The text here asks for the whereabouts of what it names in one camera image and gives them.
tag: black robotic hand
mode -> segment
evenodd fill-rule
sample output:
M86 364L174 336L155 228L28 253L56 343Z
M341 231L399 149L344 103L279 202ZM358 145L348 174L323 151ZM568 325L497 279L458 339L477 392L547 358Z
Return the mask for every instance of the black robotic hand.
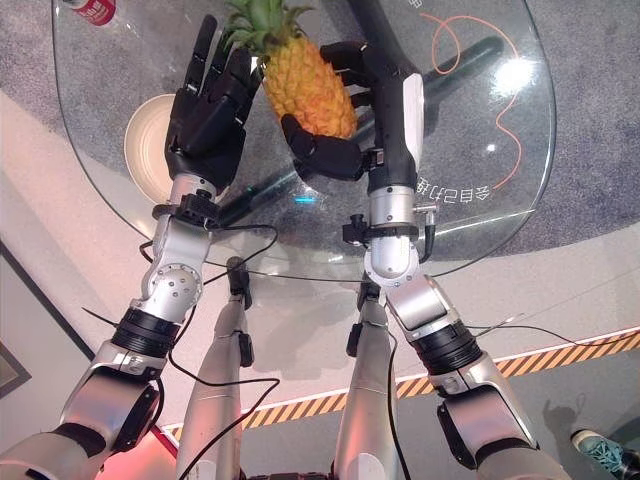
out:
M262 80L251 73L251 56L242 48L231 55L228 36L218 42L208 72L207 57L217 21L202 21L184 85L176 92L165 143L172 179L197 175L221 193L233 181L244 147L244 123Z
M350 140L313 135L292 115L282 129L298 162L308 170L339 180L358 180L369 172L369 191L391 185L415 188L424 136L422 77L366 44L341 42L322 47L322 57L346 86L367 89L351 97L354 107L371 105L375 142L362 152Z

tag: glass tabletop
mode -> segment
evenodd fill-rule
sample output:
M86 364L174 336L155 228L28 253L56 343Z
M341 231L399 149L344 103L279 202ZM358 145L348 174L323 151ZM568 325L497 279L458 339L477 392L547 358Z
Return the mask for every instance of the glass tabletop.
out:
M302 15L300 24L318 45L358 40L396 46L423 73L425 138L416 202L439 206L436 242L424 271L451 272L508 241L536 208L555 141L553 87L526 4L304 4L314 10ZM180 87L204 15L223 24L230 9L222 0L119 0L115 17L100 27L61 0L53 0L53 9L58 92L74 150L105 201L150 238L154 203L127 169L127 124L147 100ZM371 112L358 113L354 140L365 147L372 143ZM367 213L366 178L301 180L262 89L246 129L223 214L229 224L264 223L279 231L278 244L250 267L273 275L360 278L363 251L342 241L341 227L350 215ZM265 246L269 235L220 235L210 260L224 264L231 255L248 256Z

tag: pineapple leaf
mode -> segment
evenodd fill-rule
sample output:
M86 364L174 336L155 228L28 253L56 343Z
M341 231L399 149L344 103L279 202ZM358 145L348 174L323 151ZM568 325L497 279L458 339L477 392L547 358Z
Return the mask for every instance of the pineapple leaf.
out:
M272 31L282 26L282 0L269 0L269 25Z
M241 12L235 12L229 15L227 20L229 28L232 30L246 29L251 30L252 25L249 19Z
M248 0L227 0L226 3L248 17L249 9L247 8L247 1Z
M296 19L302 15L304 12L308 12L309 10L314 10L313 7L294 7L287 10L285 15L284 24L285 25L296 25Z
M269 30L269 0L250 1L249 15L255 30Z
M253 43L257 52L266 51L266 40L269 36L271 36L269 32L256 32L253 38Z
M239 46L244 47L245 45L251 42L253 37L255 37L255 32L250 32L249 30L242 30L242 29L236 30L227 39L225 47L231 48L231 46L236 42L238 43Z

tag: yellow and black hazard stripe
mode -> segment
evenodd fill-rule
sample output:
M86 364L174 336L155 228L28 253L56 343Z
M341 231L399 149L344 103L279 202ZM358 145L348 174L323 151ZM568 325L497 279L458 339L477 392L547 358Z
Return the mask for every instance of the yellow and black hazard stripe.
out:
M551 348L524 353L502 360L499 359L496 365L505 377L517 377L572 363L584 362L605 355L627 352L638 347L640 347L640 329L583 342L579 345ZM433 385L431 385L426 375L401 380L397 384L398 398L426 395L433 392L433 390ZM247 417L242 422L242 427L244 429L258 428L325 413L339 412L344 409L346 403L347 392L344 391L276 406L266 406ZM175 440L179 441L182 428L177 425L172 426L165 429L165 433L172 435Z

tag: cable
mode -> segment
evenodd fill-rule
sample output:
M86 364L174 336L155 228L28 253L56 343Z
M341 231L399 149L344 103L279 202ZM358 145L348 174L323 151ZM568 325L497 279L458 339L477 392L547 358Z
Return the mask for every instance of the cable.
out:
M160 394L159 400L158 400L158 408L156 408L156 413L153 415L153 418L149 423L149 430L151 430L151 428L156 423L158 423L158 419L160 418L160 414L162 413L162 409L164 408L164 399L165 399L164 383L162 383L162 379L160 377L156 379L156 385L158 386L158 393Z
M216 280L219 280L222 277L226 277L227 275L229 275L229 272L231 272L233 270L236 270L237 268L240 268L242 265L246 264L249 260L257 257L262 252L266 252L271 247L273 247L275 245L275 243L278 241L278 229L276 227L274 227L273 225L256 224L256 225L240 225L240 226L236 226L236 227L224 227L224 228L221 228L220 230L226 230L226 231L257 230L257 229L261 229L261 228L262 229L268 229L268 230L271 230L273 232L273 239L271 240L271 242L269 242L269 244L266 247L263 247L260 250L256 250L254 253L249 255L247 258L245 258L242 262L238 263L233 268L227 270L224 273L221 273L220 275L217 275L217 276L215 276L213 278L210 278L209 280L205 281L203 283L203 285L209 285L210 283L213 283L213 282L215 282Z
M393 373L393 359L396 356L396 350L398 348L398 339L387 330L389 336L393 339L393 348L391 349L391 355L389 356L389 367L387 369L387 414L389 416L389 427L391 428L391 436L393 437L393 444L396 447L396 452L398 453L398 458L400 459L400 465L402 466L402 473L404 474L405 480L411 480L411 474L409 473L409 467L407 466L407 462L404 459L404 454L402 453L402 447L400 446L400 440L398 439L398 432L396 431L396 422L393 419L393 401L391 397L391 385L393 384L391 380L391 376Z
M149 248L151 245L153 245L153 242L145 242L139 247L140 253L149 263L152 263L153 259L146 252L146 249ZM213 265L215 267L226 268L226 265L223 265L222 263L210 262L208 260L206 260L204 263L206 263L207 265ZM247 273L250 273L251 275L259 275L262 277L284 278L287 280L302 280L307 282L358 283L358 284L365 283L364 280L350 280L350 279L341 280L338 278L299 277L297 275L285 275L281 273L272 274L272 273L258 272L257 270L247 270Z
M224 265L215 262L205 262L209 265L215 265L216 267L224 267ZM338 278L317 278L317 277L298 277L296 275L283 275L280 273L265 273L265 272L257 272L255 270L247 270L248 273L252 275L260 275L263 277L271 277L271 278L284 278L288 280L302 280L307 282L327 282L327 283L367 283L366 280L340 280Z
M138 247L138 250L140 251L140 255L142 255L144 259L149 263L153 263L153 258L151 258L147 253L147 248L149 248L151 245L153 245L153 240L144 242L142 245Z
M618 342L621 342L623 340L627 340L628 338L631 338L634 335L638 334L637 332L633 332L633 333L631 333L629 335L626 335L626 336L624 336L622 338L618 338L617 340L611 340L611 341L608 341L608 342L592 344L592 343L578 343L578 342L576 342L574 340L571 340L570 338L563 337L559 333L553 332L551 330L547 330L546 328L535 327L533 325L499 325L499 326L496 326L496 327L480 327L480 326L477 326L477 325L473 325L473 326L467 325L467 328L475 328L475 329L482 329L482 330L489 330L489 329L493 330L495 328L528 328L528 329L531 329L531 330L537 330L539 332L544 332L544 333L547 333L549 335L553 335L554 337L557 337L560 340L564 340L565 342L570 343L572 345L576 345L578 347L600 347L601 345L613 345L614 343L618 343ZM478 335L475 335L475 337L478 337L478 336L482 335L483 333L484 332L480 332Z
M112 326L112 327L114 327L114 328L118 326L118 324L117 324L116 322L112 322L111 320L107 320L107 319L106 319L106 318L104 318L103 316L98 315L98 314L97 314L97 313L95 313L95 312L92 312L92 311L91 311L91 310L89 310L88 308L85 308L85 307L80 307L80 308L82 308L85 312L87 312L87 313L88 313L89 315L91 315L92 317L97 318L98 320L100 320L101 322L106 323L107 325L111 325L111 326Z
M207 450L209 450L218 440L220 440L228 432L233 430L237 425L239 425L242 422L244 422L245 419L249 418L249 416L251 416L253 414L253 412L256 411L256 409L260 406L260 404L264 401L264 399L267 398L267 396L280 384L280 380L279 379L275 378L274 380L275 380L274 384L271 385L269 388L267 388L267 390L265 390L265 392L253 404L253 406L249 409L248 412L246 412L245 414L241 415L240 417L238 417L237 420L235 420L232 423L230 423L229 426L227 426L219 434L217 434L215 437L213 437L209 441L209 443L207 443L202 448L202 450L200 450L200 452L198 452L198 454L194 457L194 459L191 460L191 463L189 463L189 465L187 465L187 468L185 469L184 472L182 472L182 475L180 475L178 480L185 480L187 478L187 476L189 475L189 472L191 471L191 469L196 465L196 463L198 463L198 460L200 460L202 458L202 456L207 452Z
M500 30L498 27L496 27L493 23L487 22L486 20L483 20L482 18L474 17L472 15L455 15L455 16L446 18L445 20L441 20L438 17L435 17L433 15L429 15L428 13L424 13L424 12L421 12L420 16L423 17L423 18L426 18L427 20L431 20L431 21L434 21L434 22L438 23L438 28L436 29L435 33L433 34L433 39L432 39L432 42L431 42L431 62L433 63L433 66L434 66L436 72L438 72L440 75L447 75L447 74L451 73L452 71L454 71L456 69L456 67L458 66L458 64L460 62L460 50L461 50L460 41L458 40L458 36L455 34L453 29L449 26L449 24L451 22L456 21L456 20L471 20L473 22L479 23L481 25L484 25L485 27L489 27L490 29L494 30L502 38L504 38L506 40L506 42L509 44L509 47L513 51L514 59L515 60L519 60L520 59L520 54L518 53L518 50L516 49L516 46L514 45L514 43L511 40L511 38L509 38L509 36L506 33L504 33L502 30ZM453 66L451 68L449 68L448 70L442 70L438 66L438 62L437 62L436 48L437 48L437 45L438 45L438 40L440 38L442 29L445 29L449 33L449 35L453 39L453 42L455 43L455 46L456 46L456 61L453 64ZM511 140L514 141L514 143L516 144L516 147L518 149L518 155L516 157L515 165L511 169L511 172L509 172L509 174L507 174L506 177L504 177L502 180L500 180L498 183L496 183L492 187L493 190L500 189L509 180L511 180L511 178L513 178L513 176L516 174L516 172L520 168L520 163L522 161L522 144L520 143L520 139L518 138L518 136L515 133L513 133L507 127L502 125L502 117L513 107L513 105L516 102L517 97L518 97L518 92L515 92L513 97L511 98L511 101L496 116L496 121L495 121L496 128L498 128L498 130L500 130L505 135L509 136L511 138Z
M254 229L260 229L260 228L264 228L264 229L269 229L272 230L274 232L274 236L273 239L269 242L269 244L264 247L261 248L260 250L257 250L256 252L254 252L253 254L249 255L247 258L245 258L242 262L240 262L239 264L235 265L233 268L228 269L227 271L225 271L224 273L217 275L207 281L205 281L203 283L203 285L209 285L213 282L215 282L216 280L219 280L220 278L226 276L229 274L229 272L239 268L240 266L244 265L246 262L248 262L249 260L251 260L252 258L255 258L256 256L260 255L262 252L265 252L266 250L270 249L277 241L278 241L278 230L272 226L272 225L242 225L242 226L236 226L236 227L226 227L223 228L222 230L227 230L227 231L238 231L238 230L254 230ZM148 247L150 247L153 244L153 242L145 242L142 245L140 245L139 250L140 253L142 254L142 256L149 261L150 263L153 263L153 258L151 258L147 252L146 249ZM265 377L265 378L254 378L254 379L249 379L249 380L239 380L237 382L224 382L224 383L213 383L213 382L207 382L205 380L203 380L202 378L198 377L197 375L195 375L194 373L190 372L189 370L187 370L186 368L184 368L183 366L181 366L180 364L178 364L175 359L173 358L173 350L175 349L176 345L178 344L178 342L180 342L180 340L184 337L184 334L187 332L187 329L189 328L189 326L191 325L191 322L193 321L193 318L195 316L196 313L196 307L197 305L194 305L193 308L191 309L191 313L189 314L189 317L187 318L187 320L185 321L182 329L180 330L180 333L176 336L176 339L173 343L173 346L171 348L171 350L169 350L169 353L167 355L168 359L169 359L169 363L171 365L173 365L173 367L178 370L179 372L183 373L184 375L187 375L188 377L192 378L193 380L202 383L203 385L209 386L209 387L227 387L227 386L231 386L231 385L246 385L249 383L264 383L264 382L272 382L273 384L271 386L269 386L264 393L260 396L260 398L258 398L258 400L253 404L253 406L249 409L248 412L246 412L245 414L241 415L240 417L238 417L238 419L234 420L232 423L230 423L227 427L224 428L224 430L222 430L220 433L218 433L215 437L213 437L199 452L198 454L193 458L193 460L191 461L191 463L189 463L189 465L187 465L187 468L184 470L184 472L180 475L179 480L184 480L185 478L187 478L187 476L189 475L189 472L191 471L191 469L198 463L198 461L202 458L202 456L218 441L220 440L222 437L224 437L229 431L233 430L237 425L239 425L240 423L242 423L246 418L248 418L250 415L252 415L256 409L260 406L260 404L262 404L262 402L264 401L265 398L267 398L267 396L278 386L280 385L280 379L279 378L275 378L275 377ZM162 389L161 392L161 398L162 398L162 405L164 405L164 387L161 386L161 382L158 383L158 389L160 391L160 389ZM154 415L154 422L152 423L155 424L155 421L157 421L157 419L160 416L160 412L161 409L158 408L158 410L156 411L156 415Z

